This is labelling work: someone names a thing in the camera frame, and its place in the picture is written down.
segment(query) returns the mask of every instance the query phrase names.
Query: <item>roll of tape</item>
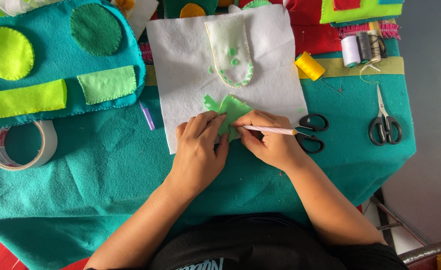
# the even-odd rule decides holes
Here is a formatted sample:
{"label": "roll of tape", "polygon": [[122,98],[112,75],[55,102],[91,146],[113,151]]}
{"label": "roll of tape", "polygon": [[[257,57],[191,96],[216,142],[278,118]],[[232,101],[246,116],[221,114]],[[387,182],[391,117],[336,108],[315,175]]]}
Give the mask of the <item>roll of tape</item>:
{"label": "roll of tape", "polygon": [[55,132],[52,120],[36,121],[34,122],[34,125],[36,125],[39,129],[42,143],[37,156],[31,162],[25,165],[21,165],[13,161],[5,151],[5,135],[9,131],[10,127],[0,129],[0,167],[2,169],[20,171],[28,168],[37,168],[48,162],[54,155],[55,150],[57,149],[57,133]]}

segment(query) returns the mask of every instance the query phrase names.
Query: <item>scissors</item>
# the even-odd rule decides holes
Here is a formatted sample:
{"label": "scissors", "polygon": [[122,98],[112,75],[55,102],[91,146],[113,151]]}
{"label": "scissors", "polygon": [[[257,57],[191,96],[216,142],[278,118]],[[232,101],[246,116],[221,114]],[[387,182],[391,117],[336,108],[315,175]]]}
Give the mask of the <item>scissors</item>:
{"label": "scissors", "polygon": [[[380,95],[380,88],[377,84],[377,98],[379,99],[379,115],[375,117],[370,125],[369,125],[369,138],[372,141],[373,144],[377,146],[382,146],[385,144],[385,142],[388,142],[389,144],[398,144],[402,140],[402,127],[400,126],[399,122],[392,116],[389,116],[387,112],[385,111],[384,102],[382,101],[382,96]],[[382,119],[382,115],[385,118],[385,127],[384,127],[384,120]],[[392,139],[392,126],[395,126],[397,128],[397,140]],[[377,126],[379,131],[379,138],[380,142],[376,141],[373,138],[373,129]]]}
{"label": "scissors", "polygon": [[[324,121],[324,126],[323,126],[323,127],[322,127],[322,126],[316,126],[316,125],[312,125],[312,124],[307,123],[307,122],[309,121],[309,118],[311,118],[311,117],[313,117],[313,116],[318,116],[318,117],[320,117],[320,118]],[[318,114],[318,113],[317,113],[317,114],[316,114],[316,113],[313,113],[313,114],[312,114],[312,113],[311,113],[311,114],[307,114],[306,116],[302,117],[302,118],[299,120],[299,125],[300,125],[301,127],[303,127],[303,128],[312,129],[312,130],[315,131],[315,132],[317,132],[317,131],[326,131],[326,130],[329,128],[329,121],[328,121],[327,118],[325,118],[325,116],[322,115],[322,114]],[[324,150],[324,148],[325,148],[325,143],[324,143],[324,141],[321,140],[321,139],[319,139],[319,138],[317,138],[315,135],[310,136],[310,135],[304,134],[304,133],[302,133],[302,132],[298,132],[297,134],[295,134],[295,138],[297,139],[297,142],[299,143],[299,145],[301,146],[301,148],[302,148],[305,152],[307,152],[307,153],[317,154],[317,153],[322,152],[322,150]],[[304,140],[309,140],[309,141],[317,142],[318,144],[320,144],[319,149],[318,149],[318,150],[315,150],[315,151],[308,150],[308,149],[304,146],[304,144],[303,144],[303,141],[304,141]]]}

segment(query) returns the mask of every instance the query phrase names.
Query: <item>hand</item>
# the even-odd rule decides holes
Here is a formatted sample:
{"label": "hand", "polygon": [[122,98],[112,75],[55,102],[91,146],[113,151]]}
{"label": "hand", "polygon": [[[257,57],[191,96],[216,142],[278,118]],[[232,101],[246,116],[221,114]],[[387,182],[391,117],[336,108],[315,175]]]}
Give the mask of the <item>hand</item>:
{"label": "hand", "polygon": [[237,127],[241,134],[242,144],[263,162],[285,172],[303,164],[307,155],[294,136],[263,131],[264,138],[259,140],[253,135],[255,132],[241,127],[243,125],[292,128],[287,117],[254,109],[232,123],[232,126]]}
{"label": "hand", "polygon": [[177,153],[164,183],[184,198],[193,199],[219,175],[229,152],[229,134],[220,138],[214,152],[214,140],[225,114],[206,111],[180,124],[175,132]]}

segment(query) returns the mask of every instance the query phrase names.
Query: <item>table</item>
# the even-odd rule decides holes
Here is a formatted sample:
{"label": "table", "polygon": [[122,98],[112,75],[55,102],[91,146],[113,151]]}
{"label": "table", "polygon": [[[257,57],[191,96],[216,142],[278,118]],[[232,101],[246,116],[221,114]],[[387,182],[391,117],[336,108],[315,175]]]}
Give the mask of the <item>table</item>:
{"label": "table", "polygon": [[[396,40],[386,44],[390,56],[399,56]],[[334,88],[342,83],[339,95],[321,82],[301,80],[309,112],[330,121],[329,130],[316,134],[325,150],[311,156],[354,205],[367,200],[416,150],[404,76],[363,78],[380,82],[386,110],[403,128],[400,144],[374,146],[368,138],[368,125],[378,114],[375,84],[356,76],[324,78]],[[156,130],[150,131],[137,104],[54,119],[59,144],[50,162],[18,172],[0,169],[0,241],[29,269],[59,269],[90,256],[168,174],[174,156],[167,148],[157,87],[145,87],[140,100]],[[13,127],[6,138],[9,155],[29,161],[37,154],[32,151],[38,149],[37,133],[32,124]],[[285,173],[234,140],[225,169],[173,231],[214,215],[267,211],[308,222]]]}

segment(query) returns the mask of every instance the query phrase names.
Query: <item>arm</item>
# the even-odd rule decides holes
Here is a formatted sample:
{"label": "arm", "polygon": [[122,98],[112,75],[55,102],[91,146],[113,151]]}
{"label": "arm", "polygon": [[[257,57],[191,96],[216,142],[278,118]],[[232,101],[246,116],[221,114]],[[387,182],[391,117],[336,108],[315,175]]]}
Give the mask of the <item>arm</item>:
{"label": "arm", "polygon": [[298,145],[294,136],[262,132],[260,141],[243,125],[290,128],[283,116],[253,110],[233,123],[242,143],[265,163],[283,170],[321,239],[329,245],[383,243],[379,231],[353,206]]}
{"label": "arm", "polygon": [[84,269],[145,267],[174,222],[224,168],[228,134],[214,140],[225,115],[208,111],[176,129],[177,154],[165,181],[90,257]]}

